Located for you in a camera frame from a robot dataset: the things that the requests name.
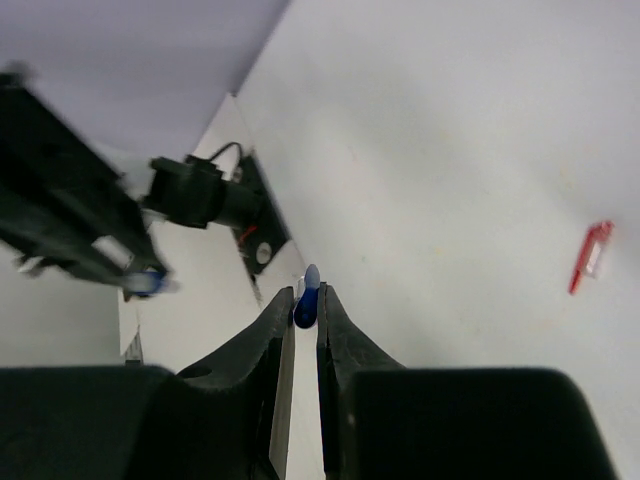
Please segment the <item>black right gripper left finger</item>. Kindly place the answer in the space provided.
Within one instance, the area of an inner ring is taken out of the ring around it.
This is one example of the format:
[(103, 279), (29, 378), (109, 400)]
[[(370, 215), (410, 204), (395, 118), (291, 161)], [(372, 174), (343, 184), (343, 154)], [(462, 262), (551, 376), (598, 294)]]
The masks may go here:
[(294, 292), (178, 373), (155, 366), (5, 368), (5, 479), (282, 479)]

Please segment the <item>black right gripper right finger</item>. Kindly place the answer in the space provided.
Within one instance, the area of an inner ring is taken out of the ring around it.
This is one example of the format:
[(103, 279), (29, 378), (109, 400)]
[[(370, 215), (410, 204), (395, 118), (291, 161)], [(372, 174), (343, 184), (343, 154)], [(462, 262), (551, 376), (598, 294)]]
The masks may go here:
[(410, 369), (322, 285), (316, 346), (330, 479), (613, 479), (591, 410), (545, 368)]

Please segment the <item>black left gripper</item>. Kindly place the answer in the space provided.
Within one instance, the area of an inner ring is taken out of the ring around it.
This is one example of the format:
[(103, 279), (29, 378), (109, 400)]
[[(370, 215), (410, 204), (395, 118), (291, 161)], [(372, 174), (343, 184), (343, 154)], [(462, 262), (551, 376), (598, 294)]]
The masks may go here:
[(1, 70), (1, 240), (19, 272), (59, 268), (123, 288), (132, 272), (168, 274), (120, 175), (29, 88), (28, 68)]

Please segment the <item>red pen cap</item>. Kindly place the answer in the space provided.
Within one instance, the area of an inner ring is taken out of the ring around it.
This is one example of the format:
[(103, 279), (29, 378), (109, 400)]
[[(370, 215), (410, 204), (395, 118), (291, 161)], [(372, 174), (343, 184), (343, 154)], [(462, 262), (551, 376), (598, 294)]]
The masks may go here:
[(588, 227), (572, 269), (568, 285), (570, 295), (577, 293), (585, 277), (597, 276), (600, 258), (610, 242), (614, 228), (615, 224), (611, 220), (597, 222)]

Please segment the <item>blue gel pen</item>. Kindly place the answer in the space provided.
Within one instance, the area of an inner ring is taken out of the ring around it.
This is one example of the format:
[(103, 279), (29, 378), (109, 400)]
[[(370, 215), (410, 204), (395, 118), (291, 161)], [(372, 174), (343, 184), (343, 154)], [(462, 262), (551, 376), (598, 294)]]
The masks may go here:
[(124, 278), (124, 290), (137, 297), (152, 297), (162, 293), (175, 293), (180, 289), (180, 283), (168, 274), (155, 270), (129, 273)]

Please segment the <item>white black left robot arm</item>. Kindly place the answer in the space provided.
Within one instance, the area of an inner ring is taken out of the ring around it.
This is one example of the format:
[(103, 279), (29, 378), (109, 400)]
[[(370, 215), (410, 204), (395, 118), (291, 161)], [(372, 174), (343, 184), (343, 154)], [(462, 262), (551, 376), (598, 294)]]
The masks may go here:
[(21, 66), (1, 74), (1, 239), (19, 252), (15, 264), (37, 277), (49, 268), (136, 297), (170, 288), (143, 218), (178, 225), (218, 223), (244, 229), (262, 195), (227, 181), (212, 159), (164, 157), (147, 195), (136, 201), (122, 176), (27, 86)]

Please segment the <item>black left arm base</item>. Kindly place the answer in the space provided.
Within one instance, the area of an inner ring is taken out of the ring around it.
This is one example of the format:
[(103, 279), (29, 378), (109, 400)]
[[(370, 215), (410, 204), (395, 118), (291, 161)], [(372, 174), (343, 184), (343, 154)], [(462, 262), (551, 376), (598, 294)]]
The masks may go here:
[(215, 222), (231, 229), (257, 302), (296, 287), (304, 260), (255, 150), (232, 141), (199, 157), (220, 171), (227, 198)]

